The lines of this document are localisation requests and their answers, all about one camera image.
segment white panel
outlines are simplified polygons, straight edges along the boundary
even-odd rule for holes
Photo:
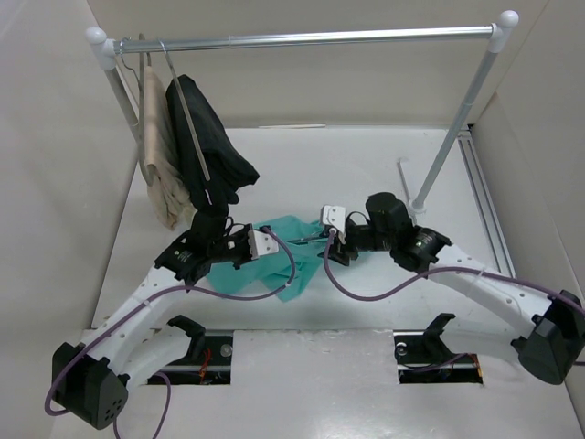
[[[88,326],[134,143],[84,0],[0,2],[0,437],[46,438],[53,351]]]
[[[254,187],[239,192],[241,202],[231,214],[244,222],[288,214],[311,221],[327,203],[345,205],[351,211],[365,210],[367,196],[380,191],[404,198],[397,159],[408,157],[421,181],[444,134],[444,130],[406,128],[229,130],[236,148],[261,175]],[[458,147],[453,148],[431,191],[428,212],[420,224],[451,237],[474,258],[493,264]],[[178,233],[156,222],[144,182],[136,174],[93,320],[95,327],[134,291]],[[385,253],[364,254],[348,269],[334,268],[341,284],[367,295],[387,291],[411,276]],[[266,290],[255,283],[246,291]],[[184,314],[209,328],[331,329],[425,327],[440,312],[454,312],[459,317],[454,325],[466,330],[502,334],[509,329],[488,311],[437,284],[421,281],[380,303],[359,303],[337,292],[323,270],[300,298],[285,304],[277,298],[246,304],[193,294],[165,317]]]
[[[585,16],[581,0],[551,1],[498,95],[521,154],[585,286]]]
[[[175,386],[161,437],[582,439],[565,386],[479,356],[484,385],[398,384],[390,331],[237,332],[229,386]],[[162,386],[131,396],[124,439],[152,436]],[[112,437],[74,416],[51,439]]]
[[[474,122],[546,0],[90,0],[111,37],[226,37],[493,23],[520,25],[470,115]],[[386,43],[174,53],[228,126],[281,123],[448,123],[487,43]],[[137,55],[126,57],[137,66]],[[154,67],[170,81],[162,55]],[[132,73],[126,71],[130,82]]]
[[[473,128],[473,140],[518,277],[578,292],[554,217],[499,96]]]
[[[585,285],[585,15],[581,0],[550,0],[473,129],[509,250],[521,277]],[[585,425],[583,368],[567,378]]]

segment clothes hanger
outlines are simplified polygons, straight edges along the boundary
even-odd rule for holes
[[[138,36],[138,39],[144,39],[144,34],[141,33]],[[146,56],[148,65],[151,65],[151,58],[150,53],[147,53]],[[146,165],[146,152],[144,151],[144,85],[145,85],[145,76],[144,76],[144,53],[140,54],[140,61],[139,61],[139,71],[140,71],[140,80],[139,80],[139,94],[140,97],[138,99],[138,127],[141,135],[141,142],[138,147],[138,162],[140,166],[140,172],[143,175],[144,181],[146,185],[149,187],[153,185],[153,175],[148,169]]]
[[[140,34],[139,38],[144,39],[144,35]],[[140,173],[143,175],[143,178],[144,178],[144,181],[146,182],[146,185],[150,187],[153,185],[154,179],[153,179],[153,176],[148,169],[148,166],[146,166],[145,152],[144,152],[144,53],[140,54],[140,66],[139,66],[140,78],[139,78],[138,75],[136,74],[136,70],[134,70],[132,67],[129,67],[126,64],[126,61],[124,60],[123,44],[128,39],[129,38],[123,38],[120,41],[120,60],[122,61],[122,64],[126,69],[132,71],[134,77],[136,78],[136,82],[138,83],[138,94],[139,94],[139,99],[138,99],[138,133],[140,136],[140,138],[138,140],[138,166],[140,167]],[[150,53],[148,54],[148,61],[149,61],[149,65],[150,65]]]
[[[205,177],[206,181],[209,181],[211,177],[209,176],[209,170],[207,169],[205,157],[203,156],[203,152],[201,151],[201,145],[199,144],[199,140],[197,139],[197,132],[195,131],[195,126],[193,125],[193,120],[191,119],[191,113],[189,112],[189,108],[186,105],[186,99],[185,94],[183,93],[183,88],[181,87],[181,83],[179,82],[179,79],[176,76],[173,61],[171,60],[171,56],[166,50],[165,43],[163,43],[161,39],[159,39],[158,42],[160,43],[161,48],[163,48],[163,52],[165,53],[166,58],[166,64],[168,64],[168,68],[171,70],[171,74],[173,75],[173,82],[175,83],[176,91],[178,92],[179,95],[179,101],[181,101],[181,106],[183,107],[183,112],[185,113],[186,123],[189,127],[191,138],[193,139],[193,145],[195,145],[197,158],[199,159],[199,164],[201,165],[201,169],[203,170],[203,176]],[[209,204],[211,204],[211,199],[209,198],[209,192],[207,190],[206,193],[207,200],[209,201]]]

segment metal clothes rail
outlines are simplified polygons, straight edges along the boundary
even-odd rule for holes
[[[313,34],[260,35],[250,37],[226,37],[220,39],[179,39],[163,40],[167,51],[179,50],[212,50],[226,48],[280,48],[288,46],[311,46],[326,44],[382,43],[400,41],[453,41],[468,39],[488,39],[484,57],[475,72],[457,113],[453,117],[449,131],[445,135],[439,153],[426,176],[420,191],[414,197],[412,188],[407,190],[413,197],[409,200],[411,213],[422,213],[424,201],[431,191],[435,179],[449,154],[465,119],[471,110],[475,98],[484,84],[485,78],[494,65],[497,54],[502,51],[512,30],[518,23],[515,11],[503,12],[492,25],[476,27],[435,27],[420,29],[363,30],[353,32],[322,32]],[[150,53],[164,51],[160,40],[124,40],[115,41],[107,38],[99,27],[90,27],[86,31],[86,39],[105,71],[113,92],[120,104],[124,117],[132,130],[137,142],[141,141],[139,123],[132,102],[116,69],[115,57],[130,53]]]

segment green cloth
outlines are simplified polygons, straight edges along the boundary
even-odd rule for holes
[[[266,225],[271,226],[272,231],[286,242],[296,262],[294,281],[291,286],[278,294],[283,302],[287,302],[304,291],[323,264],[323,259],[318,254],[325,250],[327,239],[310,241],[303,245],[287,242],[323,231],[318,221],[308,224],[294,216],[287,216],[254,224],[254,229]],[[230,262],[214,264],[207,279],[216,291],[223,294],[236,294],[254,281],[261,281],[270,290],[275,290],[283,285],[290,275],[291,263],[286,253],[280,250],[278,253],[262,256],[257,261],[245,263],[239,270],[236,270]]]

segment beige garment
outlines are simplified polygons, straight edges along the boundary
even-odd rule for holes
[[[166,106],[165,89],[152,67],[144,70],[144,161],[153,176],[148,198],[156,217],[174,230],[181,214],[187,222],[195,208],[179,174],[176,142]]]

